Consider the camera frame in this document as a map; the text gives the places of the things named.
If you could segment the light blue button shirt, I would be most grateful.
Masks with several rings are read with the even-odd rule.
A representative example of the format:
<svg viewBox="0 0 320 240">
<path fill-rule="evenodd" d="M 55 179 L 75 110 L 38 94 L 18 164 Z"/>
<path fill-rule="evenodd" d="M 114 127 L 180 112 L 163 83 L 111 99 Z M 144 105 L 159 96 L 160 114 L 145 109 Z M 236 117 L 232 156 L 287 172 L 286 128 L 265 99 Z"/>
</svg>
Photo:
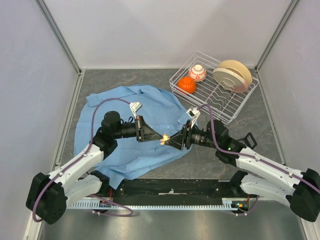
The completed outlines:
<svg viewBox="0 0 320 240">
<path fill-rule="evenodd" d="M 152 85 L 119 86 L 87 96 L 76 124 L 73 154 L 78 155 L 91 139 L 91 131 L 101 126 L 104 115 L 116 111 L 123 120 L 132 116 L 129 104 L 140 102 L 145 122 L 159 134 L 174 134 L 190 119 L 187 110 L 169 91 Z M 188 149 L 177 150 L 161 145 L 160 141 L 138 142 L 136 138 L 117 140 L 117 148 L 96 169 L 109 177 L 109 184 L 116 189 L 123 179 L 133 180 L 164 164 L 177 160 Z"/>
</svg>

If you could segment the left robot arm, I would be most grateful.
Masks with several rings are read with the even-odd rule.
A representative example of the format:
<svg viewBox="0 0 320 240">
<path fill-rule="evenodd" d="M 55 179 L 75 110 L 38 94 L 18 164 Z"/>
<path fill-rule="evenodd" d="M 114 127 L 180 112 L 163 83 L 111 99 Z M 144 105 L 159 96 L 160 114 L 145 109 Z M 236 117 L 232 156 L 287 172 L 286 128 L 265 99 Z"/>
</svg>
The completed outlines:
<svg viewBox="0 0 320 240">
<path fill-rule="evenodd" d="M 95 175 L 84 179 L 81 176 L 111 155 L 118 146 L 118 139 L 136 138 L 142 143 L 159 141 L 162 137 L 141 115 L 133 122 L 124 122 L 118 112 L 107 112 L 84 150 L 57 170 L 48 174 L 40 172 L 33 177 L 26 199 L 33 221 L 54 224 L 74 202 L 93 194 L 106 196 L 110 191 L 108 182 Z"/>
</svg>

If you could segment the red gold leaf brooch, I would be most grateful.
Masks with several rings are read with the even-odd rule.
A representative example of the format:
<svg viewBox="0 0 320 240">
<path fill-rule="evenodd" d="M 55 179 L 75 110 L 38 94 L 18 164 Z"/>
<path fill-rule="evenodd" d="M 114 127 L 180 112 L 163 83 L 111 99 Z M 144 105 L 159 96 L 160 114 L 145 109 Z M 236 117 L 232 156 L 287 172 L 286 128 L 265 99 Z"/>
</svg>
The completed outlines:
<svg viewBox="0 0 320 240">
<path fill-rule="evenodd" d="M 170 137 L 165 133 L 160 140 L 161 145 L 165 145 L 165 143 L 170 139 Z"/>
</svg>

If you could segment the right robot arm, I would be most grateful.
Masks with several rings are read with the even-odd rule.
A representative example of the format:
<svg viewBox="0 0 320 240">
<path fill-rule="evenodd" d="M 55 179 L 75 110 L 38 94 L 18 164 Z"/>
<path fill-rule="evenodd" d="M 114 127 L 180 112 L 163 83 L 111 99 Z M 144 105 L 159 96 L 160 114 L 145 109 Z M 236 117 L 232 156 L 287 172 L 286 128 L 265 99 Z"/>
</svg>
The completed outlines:
<svg viewBox="0 0 320 240">
<path fill-rule="evenodd" d="M 188 120 L 176 134 L 165 135 L 161 144 L 178 150 L 191 145 L 215 149 L 220 161 L 240 169 L 229 184 L 229 191 L 235 197 L 246 193 L 277 201 L 309 222 L 315 222 L 320 214 L 318 172 L 310 168 L 294 169 L 258 154 L 230 137 L 220 120 L 208 122 L 206 130 L 199 130 Z"/>
</svg>

